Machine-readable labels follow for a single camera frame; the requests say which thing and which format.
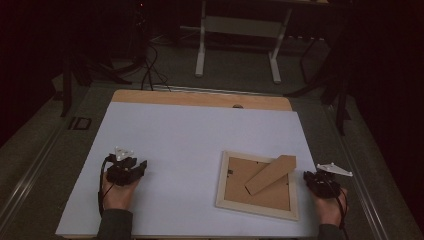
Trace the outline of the person's right hand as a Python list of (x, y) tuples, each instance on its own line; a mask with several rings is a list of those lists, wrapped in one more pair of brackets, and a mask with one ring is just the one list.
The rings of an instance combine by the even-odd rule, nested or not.
[(331, 224), (337, 227), (344, 221), (348, 212), (347, 190), (342, 188), (338, 198), (323, 199), (312, 195), (320, 224)]

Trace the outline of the metal floor rail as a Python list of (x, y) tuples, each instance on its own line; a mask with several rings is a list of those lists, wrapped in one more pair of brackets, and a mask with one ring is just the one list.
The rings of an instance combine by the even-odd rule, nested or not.
[(340, 134), (340, 130), (336, 127), (336, 110), (332, 105), (324, 106), (323, 110), (328, 121), (331, 123), (332, 131), (336, 134), (337, 140), (342, 148), (346, 164), (352, 170), (354, 177), (352, 185), (355, 189), (356, 196), (367, 219), (368, 226), (371, 229), (374, 240), (388, 240), (385, 227), (382, 224), (380, 214), (375, 205), (375, 201), (369, 190), (369, 186), (365, 180), (366, 175), (360, 169), (358, 164), (359, 158), (354, 153), (354, 147), (349, 140), (347, 131), (344, 135)]
[(47, 138), (45, 144), (37, 152), (35, 158), (29, 165), (28, 170), (23, 174), (15, 186), (12, 194), (7, 199), (5, 205), (0, 209), (0, 225), (7, 223), (14, 218), (16, 211), (20, 208), (27, 195), (31, 191), (32, 186), (34, 185), (36, 179), (41, 173), (43, 166), (45, 165), (45, 161), (48, 158), (51, 149), (56, 144), (57, 139), (60, 137), (62, 132), (62, 128), (54, 130), (53, 133)]

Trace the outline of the small black floor box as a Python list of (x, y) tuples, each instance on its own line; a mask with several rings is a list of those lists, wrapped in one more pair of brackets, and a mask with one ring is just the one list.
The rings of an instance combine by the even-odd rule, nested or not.
[(92, 119), (85, 117), (73, 117), (68, 125), (69, 130), (88, 130), (91, 126)]

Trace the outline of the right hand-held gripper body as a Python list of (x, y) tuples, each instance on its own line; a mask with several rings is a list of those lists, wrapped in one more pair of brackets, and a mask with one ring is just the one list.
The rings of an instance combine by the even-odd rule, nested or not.
[(341, 185), (335, 180), (336, 175), (352, 177), (353, 173), (335, 163), (318, 164), (314, 174), (314, 194), (323, 199), (336, 198), (340, 195)]

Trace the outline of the white metal desk frame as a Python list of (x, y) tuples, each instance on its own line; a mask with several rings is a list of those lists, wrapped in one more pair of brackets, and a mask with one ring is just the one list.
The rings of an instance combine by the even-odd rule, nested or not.
[(268, 53), (268, 59), (273, 81), (275, 84), (280, 84), (282, 82), (282, 78), (277, 62), (277, 56), (292, 15), (292, 8), (288, 8), (285, 11), (282, 22), (271, 22), (208, 15), (206, 13), (206, 6), (206, 0), (202, 0), (200, 41), (194, 75), (196, 77), (203, 76), (206, 53), (205, 37), (207, 32), (265, 37), (274, 38), (276, 40), (275, 47)]

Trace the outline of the white table sheet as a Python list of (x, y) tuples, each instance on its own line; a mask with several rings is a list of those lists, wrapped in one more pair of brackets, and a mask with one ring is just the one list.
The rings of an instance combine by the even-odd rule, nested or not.
[(307, 187), (297, 178), (297, 221), (218, 208), (223, 151), (293, 155), (297, 175), (315, 166), (297, 113), (113, 102), (69, 197), (57, 234), (97, 233), (99, 174), (115, 147), (148, 163), (132, 204), (141, 237), (311, 237), (318, 224)]

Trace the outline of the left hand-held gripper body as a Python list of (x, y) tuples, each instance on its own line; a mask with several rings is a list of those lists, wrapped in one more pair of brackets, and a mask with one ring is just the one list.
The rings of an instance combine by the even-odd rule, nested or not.
[(133, 167), (128, 166), (128, 158), (133, 157), (134, 152), (121, 147), (116, 147), (114, 152), (109, 154), (105, 160), (111, 163), (107, 169), (106, 179), (119, 186), (125, 186), (133, 183), (136, 177), (133, 175)]

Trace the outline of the wooden picture frame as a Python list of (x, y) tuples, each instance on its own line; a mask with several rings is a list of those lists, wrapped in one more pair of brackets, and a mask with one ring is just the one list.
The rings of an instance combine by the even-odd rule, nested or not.
[(298, 221), (296, 157), (267, 158), (224, 151), (215, 205)]

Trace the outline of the black metal stand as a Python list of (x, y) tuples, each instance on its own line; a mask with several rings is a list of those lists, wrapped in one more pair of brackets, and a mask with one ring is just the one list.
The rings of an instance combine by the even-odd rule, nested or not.
[(93, 82), (90, 71), (94, 71), (115, 83), (129, 84), (129, 81), (119, 77), (119, 74), (130, 72), (136, 67), (137, 64), (133, 63), (122, 68), (110, 69), (82, 53), (66, 52), (63, 57), (62, 90), (56, 94), (62, 101), (61, 116), (65, 117), (72, 106), (72, 79), (82, 86), (90, 86)]
[(330, 51), (317, 72), (310, 78), (307, 78), (303, 63), (309, 50), (314, 46), (318, 39), (314, 38), (312, 40), (301, 55), (299, 61), (302, 78), (306, 83), (306, 86), (291, 93), (285, 93), (284, 96), (299, 97), (312, 90), (324, 87), (325, 90), (320, 97), (320, 101), (324, 105), (332, 105), (335, 99), (337, 99), (335, 125), (339, 134), (344, 136), (344, 120), (349, 119), (349, 115), (346, 111), (346, 103), (348, 84), (352, 76), (353, 65), (352, 62), (339, 50), (339, 36), (339, 33), (332, 33), (330, 30), (324, 34), (324, 42), (328, 45)]

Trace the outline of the person's left hand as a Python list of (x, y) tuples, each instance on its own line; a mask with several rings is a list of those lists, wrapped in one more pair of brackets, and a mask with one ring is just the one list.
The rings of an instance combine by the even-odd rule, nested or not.
[(104, 209), (129, 210), (132, 204), (134, 192), (138, 185), (139, 180), (136, 180), (130, 185), (114, 185), (113, 183), (110, 183), (106, 177), (103, 177), (102, 205)]

